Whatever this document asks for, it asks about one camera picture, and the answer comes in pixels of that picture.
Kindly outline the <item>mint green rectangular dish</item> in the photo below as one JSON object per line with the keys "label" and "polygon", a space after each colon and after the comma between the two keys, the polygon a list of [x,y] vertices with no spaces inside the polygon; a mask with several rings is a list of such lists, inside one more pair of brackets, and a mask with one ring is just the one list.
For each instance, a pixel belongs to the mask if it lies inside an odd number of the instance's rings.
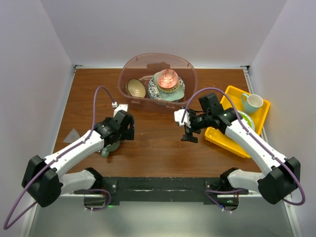
{"label": "mint green rectangular dish", "polygon": [[172,93],[165,93],[163,91],[161,91],[160,89],[158,89],[158,86],[155,84],[156,83],[156,79],[157,79],[157,74],[154,74],[154,90],[153,90],[153,94],[152,94],[152,98],[156,99],[156,100],[163,100],[163,101],[169,101],[169,102],[173,102],[176,101],[178,102],[179,100],[181,100],[184,95],[185,95],[185,84],[183,82],[183,80],[181,78],[179,78],[179,88],[172,92]]}

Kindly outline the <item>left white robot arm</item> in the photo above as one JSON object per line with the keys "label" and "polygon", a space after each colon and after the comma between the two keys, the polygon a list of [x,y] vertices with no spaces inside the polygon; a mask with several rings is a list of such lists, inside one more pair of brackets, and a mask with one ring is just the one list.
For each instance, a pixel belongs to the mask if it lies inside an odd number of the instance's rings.
{"label": "left white robot arm", "polygon": [[102,189],[101,175],[92,168],[81,172],[68,171],[90,154],[120,141],[134,139],[134,117],[128,112],[127,104],[120,104],[113,117],[95,124],[62,150],[44,158],[32,157],[27,165],[22,187],[41,206],[47,207],[61,195],[77,190],[88,190],[96,194]]}

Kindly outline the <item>yellow flower patterned bowl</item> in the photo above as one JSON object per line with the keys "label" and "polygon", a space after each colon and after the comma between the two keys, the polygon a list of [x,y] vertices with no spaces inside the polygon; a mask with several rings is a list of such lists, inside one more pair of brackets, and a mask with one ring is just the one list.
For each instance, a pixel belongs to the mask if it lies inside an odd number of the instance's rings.
{"label": "yellow flower patterned bowl", "polygon": [[172,93],[174,91],[176,91],[178,88],[179,88],[179,84],[173,88],[163,88],[163,87],[160,87],[158,86],[158,89],[160,89],[161,91],[165,92],[165,93]]}

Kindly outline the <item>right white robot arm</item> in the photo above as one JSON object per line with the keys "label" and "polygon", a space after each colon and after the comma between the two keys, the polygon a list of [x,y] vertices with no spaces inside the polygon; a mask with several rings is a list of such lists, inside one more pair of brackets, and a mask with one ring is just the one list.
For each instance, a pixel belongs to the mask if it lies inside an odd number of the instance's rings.
{"label": "right white robot arm", "polygon": [[212,127],[239,144],[255,161],[260,172],[246,172],[231,168],[221,175],[220,189],[224,194],[243,190],[259,192],[270,204],[284,200],[294,190],[299,190],[302,200],[306,201],[304,190],[300,184],[301,164],[295,158],[273,149],[242,118],[235,105],[224,109],[217,96],[211,93],[199,98],[201,111],[182,107],[174,112],[174,120],[185,133],[182,141],[197,143],[193,135],[202,129]]}

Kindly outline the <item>red patterned bowl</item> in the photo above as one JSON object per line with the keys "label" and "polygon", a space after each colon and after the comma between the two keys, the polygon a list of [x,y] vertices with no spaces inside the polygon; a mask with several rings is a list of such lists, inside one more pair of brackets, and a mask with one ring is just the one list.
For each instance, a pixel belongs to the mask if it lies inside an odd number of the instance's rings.
{"label": "red patterned bowl", "polygon": [[157,84],[164,88],[174,87],[179,83],[178,74],[172,69],[164,69],[157,74]]}

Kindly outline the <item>white cream bowl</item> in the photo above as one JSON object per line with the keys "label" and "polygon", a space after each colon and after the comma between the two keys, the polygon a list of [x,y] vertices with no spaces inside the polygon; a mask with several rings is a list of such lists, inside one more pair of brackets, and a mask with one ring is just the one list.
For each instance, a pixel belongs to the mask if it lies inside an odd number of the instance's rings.
{"label": "white cream bowl", "polygon": [[159,85],[158,88],[159,88],[160,90],[162,90],[162,91],[165,91],[166,93],[171,93],[171,92],[177,90],[179,86],[180,86],[180,84],[177,84],[177,85],[175,85],[174,87],[164,88],[164,87],[161,87],[161,86]]}

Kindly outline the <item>teal ceramic cup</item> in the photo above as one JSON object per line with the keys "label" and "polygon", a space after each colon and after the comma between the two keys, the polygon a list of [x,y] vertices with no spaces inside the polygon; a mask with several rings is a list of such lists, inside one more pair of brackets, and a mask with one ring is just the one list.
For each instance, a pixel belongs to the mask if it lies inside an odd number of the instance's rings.
{"label": "teal ceramic cup", "polygon": [[107,158],[108,155],[114,151],[116,151],[120,146],[120,141],[116,141],[113,144],[107,145],[106,147],[104,147],[101,151],[101,156],[103,158]]}

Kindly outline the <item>blue floral plate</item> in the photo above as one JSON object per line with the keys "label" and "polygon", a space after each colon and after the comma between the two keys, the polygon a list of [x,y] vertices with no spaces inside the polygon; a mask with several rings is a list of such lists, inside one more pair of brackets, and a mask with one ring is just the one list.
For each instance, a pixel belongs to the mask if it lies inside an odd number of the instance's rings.
{"label": "blue floral plate", "polygon": [[148,94],[151,98],[156,100],[163,100],[163,101],[169,101],[169,102],[178,102],[181,100],[185,95],[185,84],[181,78],[179,78],[179,87],[170,93],[162,91],[160,88],[158,88],[155,85],[154,77],[152,77],[149,80],[148,83]]}

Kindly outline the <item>brown beige bowl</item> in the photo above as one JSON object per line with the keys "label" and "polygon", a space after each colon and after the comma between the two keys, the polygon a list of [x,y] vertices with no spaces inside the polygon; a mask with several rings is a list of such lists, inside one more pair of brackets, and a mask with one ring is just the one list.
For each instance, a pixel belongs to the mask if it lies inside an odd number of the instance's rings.
{"label": "brown beige bowl", "polygon": [[143,83],[138,79],[130,79],[126,84],[126,92],[132,97],[145,98],[146,89]]}

